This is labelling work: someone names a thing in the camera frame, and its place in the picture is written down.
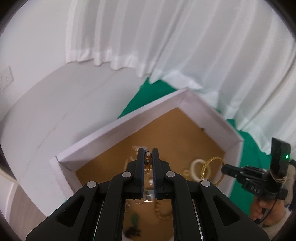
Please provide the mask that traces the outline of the person's right hand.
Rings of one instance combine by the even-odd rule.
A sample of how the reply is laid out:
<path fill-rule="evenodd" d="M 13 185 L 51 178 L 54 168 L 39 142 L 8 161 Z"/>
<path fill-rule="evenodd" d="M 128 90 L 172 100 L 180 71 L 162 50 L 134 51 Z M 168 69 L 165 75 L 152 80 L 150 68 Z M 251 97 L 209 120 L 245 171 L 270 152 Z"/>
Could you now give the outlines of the person's right hand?
<path fill-rule="evenodd" d="M 258 199 L 256 196 L 253 199 L 250 215 L 249 217 L 255 221 L 257 219 L 261 220 L 263 218 L 263 209 L 270 209 L 271 212 L 266 216 L 263 224 L 267 226 L 272 226 L 278 223 L 278 216 L 281 218 L 281 205 L 280 201 L 272 200 L 272 201 L 264 201 Z"/>

